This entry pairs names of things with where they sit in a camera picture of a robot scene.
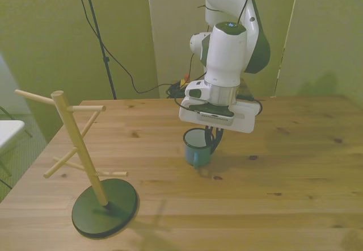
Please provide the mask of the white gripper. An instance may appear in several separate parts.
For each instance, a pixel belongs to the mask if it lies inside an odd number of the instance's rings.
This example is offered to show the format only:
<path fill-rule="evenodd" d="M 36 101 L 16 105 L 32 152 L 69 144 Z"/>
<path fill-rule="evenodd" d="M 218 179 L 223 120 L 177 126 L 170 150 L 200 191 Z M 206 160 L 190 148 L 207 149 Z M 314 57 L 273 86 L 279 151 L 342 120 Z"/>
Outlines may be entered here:
<path fill-rule="evenodd" d="M 260 110 L 257 103 L 237 101 L 229 106 L 216 106 L 206 101 L 185 97 L 179 109 L 179 118 L 184 122 L 205 127 L 205 143 L 214 153 L 223 137 L 223 129 L 251 133 L 255 117 Z"/>

